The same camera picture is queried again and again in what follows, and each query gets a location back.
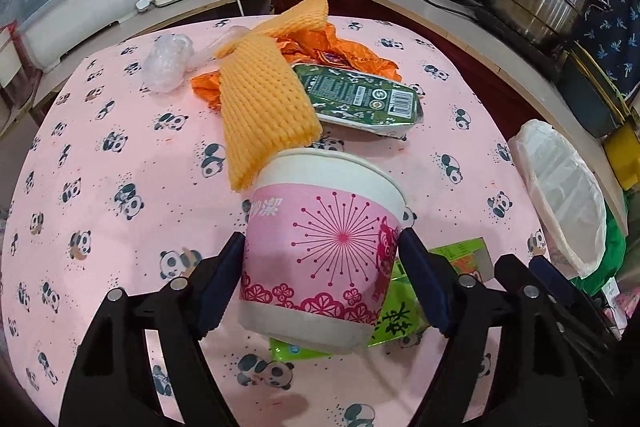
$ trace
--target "white plastic bag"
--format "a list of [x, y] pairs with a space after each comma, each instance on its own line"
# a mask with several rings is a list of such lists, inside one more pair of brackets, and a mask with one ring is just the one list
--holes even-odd
[[184, 81], [193, 54], [193, 42], [187, 35], [160, 35], [142, 64], [143, 84], [155, 92], [174, 90]]
[[543, 224], [552, 263], [584, 279], [605, 250], [606, 211], [595, 176], [548, 123], [529, 120], [509, 140], [511, 157]]

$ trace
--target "pink paper cup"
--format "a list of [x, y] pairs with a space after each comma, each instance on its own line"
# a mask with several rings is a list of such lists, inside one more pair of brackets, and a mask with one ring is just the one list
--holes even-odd
[[240, 323], [329, 353], [369, 342], [405, 208], [388, 174], [350, 154], [279, 153], [254, 186]]

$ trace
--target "table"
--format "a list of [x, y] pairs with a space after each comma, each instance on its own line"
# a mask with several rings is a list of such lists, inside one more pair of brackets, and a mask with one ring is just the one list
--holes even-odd
[[[263, 19], [179, 30], [199, 49], [232, 24], [252, 27]], [[508, 252], [527, 261], [538, 218], [503, 137], [449, 60], [400, 26], [330, 21], [339, 37], [398, 63], [404, 82], [422, 97], [424, 123], [406, 140], [325, 126], [315, 146], [360, 155], [386, 169], [408, 197], [404, 224], [413, 224], [427, 247], [483, 237], [494, 262]], [[166, 273], [163, 257], [183, 249], [194, 257], [194, 251], [216, 255], [234, 230], [246, 228], [251, 193], [229, 188], [220, 115], [187, 85], [169, 94], [142, 86], [140, 62], [162, 33], [82, 61], [46, 116], [14, 195], [2, 263], [5, 331], [15, 332], [8, 347], [20, 383], [53, 423], [78, 344], [108, 290], [156, 291], [180, 273]], [[220, 145], [213, 175], [202, 168], [212, 143]], [[222, 325], [201, 345], [241, 426], [347, 425], [344, 413], [354, 404], [374, 412], [376, 427], [406, 425], [446, 345], [430, 328], [409, 348], [393, 341], [357, 355], [296, 362], [290, 389], [242, 385], [242, 357], [271, 358], [268, 341], [238, 325], [237, 310], [236, 293]], [[179, 419], [157, 336], [149, 333], [148, 345], [162, 407]], [[497, 349], [498, 333], [492, 331], [487, 364]], [[487, 365], [469, 417], [484, 407], [491, 379]]]
[[[493, 71], [512, 87], [554, 129], [575, 147], [596, 176], [616, 222], [626, 236], [626, 207], [623, 193], [600, 142], [575, 119], [558, 90], [526, 60], [473, 21], [430, 6], [422, 0], [371, 0], [443, 36]], [[455, 10], [469, 12], [449, 0], [431, 0]]]

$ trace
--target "panda print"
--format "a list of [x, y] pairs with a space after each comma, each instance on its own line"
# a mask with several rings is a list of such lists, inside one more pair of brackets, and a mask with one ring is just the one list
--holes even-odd
[[27, 293], [27, 285], [24, 282], [18, 284], [18, 301], [29, 312], [29, 294]]
[[28, 367], [25, 368], [26, 372], [27, 372], [27, 380], [29, 380], [29, 383], [31, 384], [31, 386], [36, 390], [39, 391], [40, 390], [40, 386], [38, 385], [38, 383], [36, 382], [36, 375], [35, 373], [29, 369]]
[[65, 132], [66, 123], [58, 122], [56, 126], [51, 131], [51, 136], [62, 136], [62, 133]]
[[58, 383], [58, 377], [49, 367], [49, 361], [47, 360], [47, 356], [43, 352], [40, 352], [38, 354], [38, 362], [40, 362], [40, 365], [42, 366], [44, 374], [47, 375], [47, 378], [49, 378], [53, 385], [56, 385]]
[[12, 256], [12, 257], [15, 255], [15, 253], [16, 253], [16, 251], [17, 251], [17, 250], [18, 250], [18, 233], [16, 232], [16, 233], [14, 234], [14, 240], [12, 240], [12, 242], [11, 242], [11, 248], [10, 248], [11, 256]]
[[291, 389], [294, 365], [291, 362], [267, 362], [257, 355], [248, 354], [238, 362], [240, 385], [265, 384], [283, 390]]
[[174, 115], [170, 112], [166, 112], [154, 122], [154, 131], [159, 131], [161, 129], [180, 131], [188, 119], [189, 117], [183, 114]]
[[480, 371], [478, 372], [478, 378], [486, 377], [491, 374], [491, 353], [485, 354], [482, 357], [482, 362], [480, 363]]
[[471, 127], [471, 117], [469, 116], [469, 113], [464, 109], [455, 107], [453, 109], [453, 118], [456, 123], [456, 128], [463, 131], [468, 131]]
[[460, 172], [460, 164], [457, 160], [453, 156], [443, 154], [440, 157], [440, 163], [449, 181], [454, 185], [458, 185], [462, 181], [462, 172]]
[[202, 261], [202, 256], [197, 250], [182, 248], [182, 253], [177, 251], [162, 251], [160, 253], [160, 278], [175, 279], [176, 277], [189, 277], [195, 267]]
[[98, 114], [95, 116], [95, 120], [102, 120], [102, 118], [104, 118], [111, 112], [111, 109], [113, 109], [114, 105], [116, 105], [116, 103], [113, 102], [113, 100], [110, 100], [109, 102], [104, 104], [104, 107], [100, 111], [98, 111]]
[[91, 230], [74, 232], [69, 240], [69, 257], [84, 261], [91, 253]]
[[31, 192], [32, 188], [33, 188], [33, 171], [27, 174], [27, 179], [24, 181], [24, 190], [27, 194]]
[[142, 69], [142, 66], [140, 66], [138, 62], [132, 62], [129, 64], [129, 66], [124, 68], [124, 72], [125, 74], [128, 74], [129, 76], [131, 76], [132, 74], [136, 73], [137, 71], [140, 71], [141, 69]]
[[86, 81], [87, 82], [91, 82], [94, 78], [98, 78], [99, 76], [101, 76], [102, 72], [104, 71], [104, 68], [100, 68], [98, 71], [94, 71], [94, 73], [91, 73], [87, 78]]
[[60, 196], [63, 203], [67, 203], [71, 198], [75, 198], [80, 194], [80, 181], [81, 178], [78, 178], [72, 183], [65, 183], [62, 188], [62, 195]]
[[422, 98], [425, 95], [424, 89], [420, 87], [420, 84], [409, 84], [409, 87], [418, 93], [418, 98]]
[[70, 145], [65, 145], [62, 148], [62, 153], [60, 154], [60, 158], [58, 158], [58, 168], [62, 167], [65, 164], [66, 159], [69, 156], [69, 151], [70, 150], [71, 150], [71, 146]]
[[31, 214], [31, 224], [29, 225], [31, 235], [38, 235], [40, 232], [42, 232], [43, 224], [44, 215], [42, 212], [40, 212], [39, 214]]
[[344, 141], [331, 138], [330, 136], [321, 136], [318, 141], [312, 142], [309, 146], [311, 149], [322, 149], [325, 151], [344, 152]]
[[398, 339], [398, 344], [400, 344], [400, 347], [402, 347], [403, 349], [406, 349], [407, 347], [417, 346], [418, 344], [420, 344], [420, 341], [422, 340], [423, 333], [424, 333], [424, 330], [411, 333], [406, 337], [402, 337], [401, 339]]
[[364, 403], [353, 403], [344, 410], [346, 427], [373, 427], [376, 412]]
[[100, 86], [100, 87], [96, 87], [95, 89], [92, 89], [86, 94], [86, 96], [84, 97], [84, 101], [91, 102], [93, 99], [100, 96], [103, 90], [104, 90], [104, 86]]
[[425, 46], [427, 48], [431, 48], [432, 50], [436, 49], [436, 46], [431, 44], [429, 41], [423, 41], [422, 39], [414, 39], [414, 41], [416, 41], [421, 46]]
[[527, 240], [527, 250], [529, 255], [544, 255], [546, 251], [545, 236], [542, 233], [542, 229], [538, 229], [535, 233], [532, 233]]
[[158, 364], [154, 365], [151, 375], [154, 377], [154, 386], [158, 394], [162, 396], [171, 396], [174, 391], [171, 388], [169, 377], [164, 373], [162, 367]]
[[513, 202], [508, 196], [500, 191], [495, 198], [489, 198], [486, 200], [491, 211], [498, 217], [503, 218], [507, 211], [513, 206]]
[[65, 103], [68, 99], [69, 99], [69, 95], [71, 93], [66, 92], [65, 94], [61, 94], [57, 99], [56, 99], [56, 105], [62, 105], [63, 103]]
[[398, 50], [404, 50], [402, 42], [397, 42], [393, 39], [380, 39], [378, 42], [380, 42], [380, 44], [382, 44], [385, 48], [396, 48]]
[[204, 159], [200, 164], [203, 177], [210, 178], [222, 172], [225, 160], [226, 150], [223, 145], [219, 143], [210, 143], [207, 145], [204, 149]]
[[116, 192], [113, 201], [118, 205], [118, 213], [124, 214], [127, 221], [130, 221], [138, 215], [140, 210], [145, 208], [142, 198], [136, 194], [136, 186], [133, 183], [123, 185]]
[[60, 305], [60, 296], [49, 285], [48, 282], [42, 285], [42, 303], [51, 306], [51, 309], [58, 313], [58, 306]]
[[128, 136], [124, 136], [123, 133], [115, 133], [111, 131], [109, 136], [105, 138], [102, 142], [102, 150], [103, 151], [111, 151], [111, 152], [121, 152], [124, 149]]
[[9, 333], [12, 337], [19, 337], [20, 333], [18, 333], [18, 326], [15, 325], [15, 321], [12, 321], [9, 317], [6, 318], [7, 324], [9, 325]]
[[415, 224], [415, 221], [418, 219], [418, 216], [415, 215], [415, 212], [412, 211], [408, 206], [404, 208], [404, 212], [402, 213], [402, 223], [400, 226], [403, 229], [408, 229]]
[[242, 202], [242, 213], [244, 214], [244, 222], [249, 222], [249, 212], [251, 212], [251, 200], [244, 200]]
[[436, 66], [431, 66], [430, 64], [427, 64], [424, 67], [424, 71], [426, 73], [429, 73], [433, 78], [437, 78], [438, 80], [447, 80], [449, 78], [449, 73], [439, 70], [438, 68], [436, 68]]

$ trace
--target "orange plastic bag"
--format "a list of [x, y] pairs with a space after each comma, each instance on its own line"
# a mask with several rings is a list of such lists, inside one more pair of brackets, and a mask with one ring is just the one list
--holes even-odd
[[220, 70], [199, 74], [189, 82], [198, 98], [207, 102], [210, 108], [220, 109]]
[[378, 57], [374, 52], [358, 42], [339, 39], [335, 35], [335, 26], [327, 23], [323, 31], [299, 31], [281, 39], [295, 41], [303, 53], [318, 60], [318, 51], [342, 55], [354, 70], [384, 76], [389, 80], [402, 82], [398, 74], [398, 65], [386, 58]]

